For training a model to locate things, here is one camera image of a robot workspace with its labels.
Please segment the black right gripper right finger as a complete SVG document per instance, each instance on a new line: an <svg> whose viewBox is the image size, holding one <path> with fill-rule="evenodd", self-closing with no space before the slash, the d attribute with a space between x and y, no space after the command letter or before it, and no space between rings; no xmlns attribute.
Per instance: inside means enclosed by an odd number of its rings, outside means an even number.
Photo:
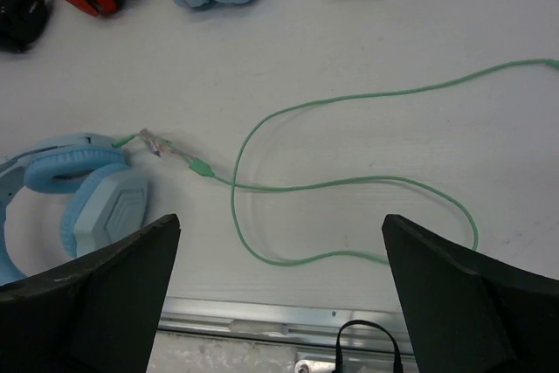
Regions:
<svg viewBox="0 0 559 373"><path fill-rule="evenodd" d="M383 241L422 372L556 372L558 282L400 215Z"/></svg>

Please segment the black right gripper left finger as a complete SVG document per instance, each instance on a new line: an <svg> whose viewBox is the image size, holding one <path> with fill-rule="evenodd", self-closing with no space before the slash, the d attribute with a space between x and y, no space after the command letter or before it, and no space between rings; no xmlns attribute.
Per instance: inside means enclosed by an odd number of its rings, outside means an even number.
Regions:
<svg viewBox="0 0 559 373"><path fill-rule="evenodd" d="M165 215L1 288L3 372L144 372L181 234Z"/></svg>

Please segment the light blue gaming headphones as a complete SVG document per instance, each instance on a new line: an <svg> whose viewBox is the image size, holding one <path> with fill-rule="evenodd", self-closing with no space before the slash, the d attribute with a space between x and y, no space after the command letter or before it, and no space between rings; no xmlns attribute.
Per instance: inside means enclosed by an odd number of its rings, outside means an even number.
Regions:
<svg viewBox="0 0 559 373"><path fill-rule="evenodd" d="M73 259L138 231L148 207L148 179L127 162L123 147L133 139L77 133L7 155L1 160L1 218L22 188L72 195L59 236Z"/></svg>

